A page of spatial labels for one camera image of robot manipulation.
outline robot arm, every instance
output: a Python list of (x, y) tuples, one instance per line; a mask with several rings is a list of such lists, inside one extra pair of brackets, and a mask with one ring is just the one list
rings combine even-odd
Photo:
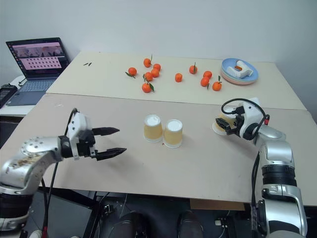
[(75, 110), (68, 124), (69, 137), (62, 135), (26, 140), (0, 172), (0, 231), (24, 227), (33, 194), (51, 164), (69, 157), (103, 160), (123, 153), (126, 148), (98, 152), (94, 146), (95, 135), (109, 135), (117, 131), (113, 127), (92, 128), (89, 119)]
[(292, 232), (304, 237), (307, 234), (307, 221), (301, 191), (295, 180), (291, 146), (285, 141), (284, 133), (267, 125), (269, 117), (260, 111), (256, 98), (230, 101), (239, 100), (244, 101), (231, 112), (236, 114), (236, 127), (231, 128), (224, 118), (217, 118), (216, 123), (227, 134), (254, 140), (259, 149), (256, 163), (260, 163), (262, 168), (263, 200), (258, 202), (257, 208), (251, 207), (253, 230), (257, 229), (262, 235), (269, 237), (273, 237), (273, 233), (277, 231)]

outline table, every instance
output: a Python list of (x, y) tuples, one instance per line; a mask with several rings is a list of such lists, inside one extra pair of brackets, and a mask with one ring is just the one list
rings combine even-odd
[[(21, 82), (24, 78), (25, 78), (24, 75), (18, 76), (10, 84), (15, 85), (19, 89), (20, 88), (19, 82)], [(0, 116), (24, 117), (34, 107), (35, 107), (35, 105), (25, 105), (25, 106), (7, 106), (7, 105), (4, 105), (2, 108), (0, 108)]]
[[(203, 65), (201, 68), (208, 69), (213, 65), (211, 70), (217, 72), (220, 71), (218, 67), (221, 62), (157, 58), (163, 68), (161, 77), (153, 82), (157, 90), (144, 94), (140, 89), (141, 79), (135, 81), (124, 76), (128, 65), (133, 66), (130, 62), (132, 57), (121, 55), (120, 64), (118, 57), (113, 56), (116, 60), (109, 61), (109, 54), (81, 53), (75, 58), (0, 150), (0, 163), (12, 156), (29, 137), (62, 135), (71, 109), (77, 107), (91, 118), (93, 127), (113, 126), (120, 129), (116, 134), (97, 137), (97, 149), (128, 149), (116, 158), (100, 162), (90, 158), (64, 160), (58, 167), (55, 187), (250, 202), (251, 170), (257, 154), (255, 147), (237, 136), (219, 136), (211, 131), (211, 125), (224, 101), (245, 95), (258, 96), (266, 113), (271, 115), (270, 125), (286, 133), (287, 141), (292, 145), (296, 179), (302, 190), (304, 205), (317, 205), (317, 191), (312, 189), (312, 175), (317, 166), (314, 150), (317, 126), (274, 64), (253, 63), (261, 75), (257, 83), (236, 86), (224, 82), (223, 91), (220, 92), (195, 87), (199, 85), (201, 75), (195, 75), (192, 79), (189, 75), (184, 83), (187, 81), (191, 90), (174, 90), (175, 97), (165, 90), (176, 84), (173, 80), (167, 80), (174, 72), (163, 65), (170, 62), (181, 67), (177, 62), (188, 65), (196, 60), (198, 66)], [(138, 63), (135, 63), (138, 64), (137, 68), (142, 67), (139, 63), (142, 58), (138, 57)], [(92, 62), (90, 67), (84, 65), (87, 62)], [(120, 69), (120, 76), (114, 68)], [(265, 80), (270, 85), (275, 83), (275, 87), (270, 90)], [(116, 90), (109, 85), (121, 85), (121, 88)], [(153, 113), (161, 117), (163, 125), (171, 118), (183, 122), (181, 147), (172, 150), (161, 143), (145, 141), (143, 119)], [(51, 180), (52, 172), (53, 167), (50, 166), (45, 174), (46, 181)], [(262, 185), (261, 174), (258, 173), (258, 176), (257, 192)]]

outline white object on plate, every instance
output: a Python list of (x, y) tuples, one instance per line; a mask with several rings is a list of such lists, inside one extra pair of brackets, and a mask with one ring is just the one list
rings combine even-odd
[(229, 66), (227, 68), (227, 73), (237, 78), (244, 78), (245, 76), (251, 76), (253, 74), (253, 70), (251, 70), (243, 61), (238, 60), (237, 66), (241, 67), (241, 71), (235, 70), (233, 67)]

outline green leaf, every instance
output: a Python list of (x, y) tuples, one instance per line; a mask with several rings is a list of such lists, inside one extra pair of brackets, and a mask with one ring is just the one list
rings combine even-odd
[(127, 72), (125, 72), (129, 77), (134, 77), (133, 75), (131, 75), (131, 74), (129, 74), (129, 73), (127, 73)]
[(154, 92), (154, 87), (151, 83), (149, 83), (151, 90)]

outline shoe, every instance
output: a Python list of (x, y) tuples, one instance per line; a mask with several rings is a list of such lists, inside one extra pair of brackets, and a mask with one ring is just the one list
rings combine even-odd
[(203, 238), (203, 226), (192, 211), (179, 215), (177, 221), (178, 238)]
[(131, 212), (111, 228), (109, 238), (149, 238), (149, 233), (150, 225), (144, 215)]

